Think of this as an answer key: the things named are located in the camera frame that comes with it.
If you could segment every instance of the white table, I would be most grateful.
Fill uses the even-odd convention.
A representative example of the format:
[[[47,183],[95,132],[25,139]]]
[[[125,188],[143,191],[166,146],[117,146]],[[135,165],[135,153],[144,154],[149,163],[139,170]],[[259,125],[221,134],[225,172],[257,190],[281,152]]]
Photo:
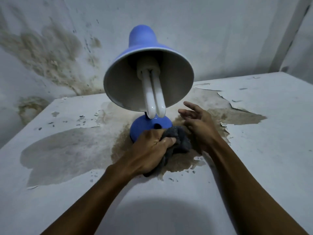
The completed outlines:
[[[313,86],[279,72],[196,82],[184,100],[226,116],[232,149],[313,234]],[[180,107],[166,115],[174,120]],[[41,233],[99,179],[111,152],[129,145],[125,129],[139,115],[106,94],[52,102],[0,150],[0,233]],[[97,234],[236,234],[215,168],[196,159],[202,166],[167,171],[163,180],[132,180]]]

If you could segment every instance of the lamp base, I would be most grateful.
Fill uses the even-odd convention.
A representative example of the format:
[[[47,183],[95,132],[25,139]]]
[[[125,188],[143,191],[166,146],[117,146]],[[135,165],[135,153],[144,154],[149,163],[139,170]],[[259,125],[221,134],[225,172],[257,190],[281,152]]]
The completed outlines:
[[[170,128],[172,126],[173,123],[168,117],[164,116],[163,118],[159,118],[156,115],[153,119],[149,119],[145,112],[145,115],[138,117],[132,123],[130,137],[133,142],[136,142],[139,135],[145,130]]]

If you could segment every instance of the white wall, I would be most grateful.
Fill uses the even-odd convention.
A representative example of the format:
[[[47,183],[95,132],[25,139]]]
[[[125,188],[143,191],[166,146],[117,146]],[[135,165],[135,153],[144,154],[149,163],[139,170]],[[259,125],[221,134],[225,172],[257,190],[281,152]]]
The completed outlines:
[[[54,98],[103,92],[138,24],[184,54],[195,80],[268,72],[299,1],[0,0],[0,147]]]
[[[313,84],[313,8],[309,8],[281,71]]]

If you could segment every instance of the gray cloth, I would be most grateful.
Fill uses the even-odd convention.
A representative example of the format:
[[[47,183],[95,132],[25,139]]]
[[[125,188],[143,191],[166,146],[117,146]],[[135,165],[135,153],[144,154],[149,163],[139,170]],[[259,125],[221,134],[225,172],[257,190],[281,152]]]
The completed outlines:
[[[173,126],[168,128],[163,134],[160,141],[165,137],[176,138],[176,143],[166,150],[161,162],[156,166],[155,169],[149,173],[143,174],[145,177],[149,177],[152,174],[158,175],[161,172],[163,166],[168,162],[168,159],[176,153],[187,153],[191,149],[191,143],[187,137],[185,130],[182,126]]]

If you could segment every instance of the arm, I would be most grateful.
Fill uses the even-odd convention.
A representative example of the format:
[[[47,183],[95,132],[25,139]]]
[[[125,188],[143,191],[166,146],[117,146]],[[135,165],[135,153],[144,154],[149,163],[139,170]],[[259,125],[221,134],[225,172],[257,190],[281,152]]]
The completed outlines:
[[[132,148],[115,164],[110,165],[104,175],[78,201],[52,223],[42,235],[94,234],[107,209],[137,175],[150,172],[161,161],[166,149],[175,138],[160,138],[164,130],[145,131]]]
[[[241,234],[303,234],[305,230],[262,188],[217,132],[211,115],[184,102],[192,110],[179,109],[185,125],[209,153]]]

